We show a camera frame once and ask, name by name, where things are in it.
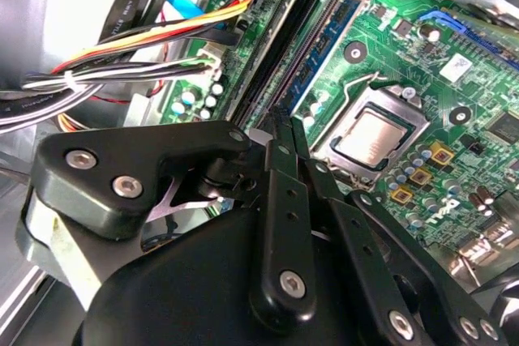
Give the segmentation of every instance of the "white wire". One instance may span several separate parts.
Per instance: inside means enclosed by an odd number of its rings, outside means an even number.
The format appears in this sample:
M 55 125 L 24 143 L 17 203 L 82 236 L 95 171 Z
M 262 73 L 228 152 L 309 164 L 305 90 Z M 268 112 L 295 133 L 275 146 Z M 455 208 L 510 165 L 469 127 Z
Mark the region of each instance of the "white wire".
M 62 84 L 66 83 L 67 85 L 70 85 L 70 81 L 73 80 L 74 83 L 72 84 L 74 87 L 71 88 L 73 90 L 77 89 L 77 83 L 80 83 L 82 81 L 89 81 L 90 79 L 100 79 L 103 77 L 108 76 L 118 76 L 118 75 L 133 75 L 138 73 L 145 73 L 153 70 L 160 70 L 162 68 L 167 68 L 169 66 L 181 64 L 184 62 L 190 62 L 194 61 L 198 58 L 184 58 L 182 60 L 178 61 L 172 61 L 172 62 L 161 62 L 155 65 L 151 66 L 139 66 L 136 68 L 131 69 L 116 69 L 116 70 L 102 70 L 99 72 L 92 72 L 88 73 L 86 75 L 79 75 L 74 76 L 73 74 L 68 74 L 68 77 L 63 76 L 60 79 L 52 79 L 52 80 L 44 80 L 44 81 L 36 81 L 33 83 L 27 83 L 22 86 L 22 89 L 36 89 L 36 88 L 42 88 L 42 87 L 51 87 L 56 84 Z

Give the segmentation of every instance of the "ram slot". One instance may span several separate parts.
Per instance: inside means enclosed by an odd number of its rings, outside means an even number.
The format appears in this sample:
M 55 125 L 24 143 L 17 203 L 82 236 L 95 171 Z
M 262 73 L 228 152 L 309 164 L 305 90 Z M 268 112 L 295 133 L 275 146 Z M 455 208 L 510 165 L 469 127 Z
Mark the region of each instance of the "ram slot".
M 256 102 L 268 86 L 268 81 L 276 72 L 280 60 L 299 29 L 309 19 L 318 1 L 287 0 L 275 11 L 235 84 L 237 95 L 227 111 L 228 120 L 245 126 Z

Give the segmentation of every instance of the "screw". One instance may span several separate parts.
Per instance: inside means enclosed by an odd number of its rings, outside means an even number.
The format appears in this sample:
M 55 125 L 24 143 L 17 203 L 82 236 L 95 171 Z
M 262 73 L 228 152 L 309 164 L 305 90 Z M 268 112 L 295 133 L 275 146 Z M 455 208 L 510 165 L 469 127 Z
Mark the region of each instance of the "screw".
M 130 176 L 117 177 L 112 184 L 114 192 L 122 198 L 135 199 L 143 193 L 143 185 Z
M 65 156 L 66 162 L 74 169 L 88 170 L 97 164 L 96 157 L 85 150 L 73 150 Z
M 293 271 L 284 271 L 279 278 L 283 290 L 294 299 L 302 299 L 307 292 L 302 278 Z
M 413 327 L 409 320 L 398 311 L 391 311 L 389 313 L 389 322 L 392 328 L 405 340 L 412 340 L 414 337 Z
M 460 324 L 463 331 L 466 332 L 470 338 L 474 338 L 475 340 L 479 339 L 478 329 L 469 319 L 461 317 Z
M 485 334 L 490 336 L 493 340 L 499 340 L 500 336 L 497 335 L 494 327 L 489 322 L 487 322 L 485 319 L 481 319 L 479 324 L 481 324 L 481 328 L 483 331 L 485 331 Z
M 413 99 L 416 96 L 416 89 L 413 87 L 405 87 L 402 91 L 402 97 L 406 100 Z
M 279 150 L 281 150 L 282 152 L 284 152 L 285 154 L 290 154 L 290 150 L 287 147 L 283 146 L 283 145 L 279 145 L 277 148 Z
M 230 132 L 229 132 L 229 135 L 230 135 L 230 138 L 235 139 L 235 140 L 237 140 L 238 142 L 243 142 L 243 141 L 245 140 L 245 138 L 243 137 L 243 135 L 241 135 L 241 134 L 238 133 L 237 131 L 230 131 Z
M 370 197 L 365 194 L 361 194 L 360 199 L 362 200 L 363 203 L 367 204 L 368 206 L 373 205 L 373 202 L 371 201 Z
M 319 170 L 321 173 L 327 173 L 328 172 L 328 169 L 326 168 L 326 166 L 324 164 L 321 164 L 320 162 L 316 163 L 315 164 L 315 167 L 317 168 L 317 170 Z

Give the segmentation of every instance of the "yellow wire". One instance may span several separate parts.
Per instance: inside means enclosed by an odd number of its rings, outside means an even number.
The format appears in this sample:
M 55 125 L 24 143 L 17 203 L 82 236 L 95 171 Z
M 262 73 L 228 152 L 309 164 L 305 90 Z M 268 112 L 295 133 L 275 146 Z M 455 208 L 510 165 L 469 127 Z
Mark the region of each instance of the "yellow wire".
M 151 32 L 142 32 L 140 34 L 135 34 L 134 36 L 129 36 L 103 45 L 98 45 L 89 49 L 84 49 L 81 52 L 77 53 L 75 56 L 73 56 L 71 60 L 73 61 L 76 58 L 81 58 L 83 56 L 87 56 L 90 53 L 97 51 L 119 49 L 139 44 L 141 41 L 145 41 L 149 38 L 153 38 L 155 36 L 159 36 L 161 34 L 165 34 L 168 32 L 175 32 L 177 30 L 184 28 L 194 28 L 208 23 L 221 22 L 222 20 L 230 19 L 234 16 L 242 14 L 247 9 L 247 6 L 250 2 L 251 0 L 245 0 L 244 2 L 241 2 L 234 6 L 227 7 L 224 10 L 213 11 L 206 15 L 201 15 L 193 19 L 184 20 L 171 26 L 156 28 Z

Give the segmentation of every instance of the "zip tie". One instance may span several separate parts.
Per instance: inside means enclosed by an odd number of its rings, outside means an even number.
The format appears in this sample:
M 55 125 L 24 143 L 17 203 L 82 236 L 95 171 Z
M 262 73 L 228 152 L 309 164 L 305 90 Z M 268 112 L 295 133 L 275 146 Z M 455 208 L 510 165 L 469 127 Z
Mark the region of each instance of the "zip tie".
M 72 70 L 67 70 L 63 74 L 63 79 L 65 80 L 66 86 L 74 92 L 82 92 L 86 88 L 86 85 L 79 85 L 76 83 Z

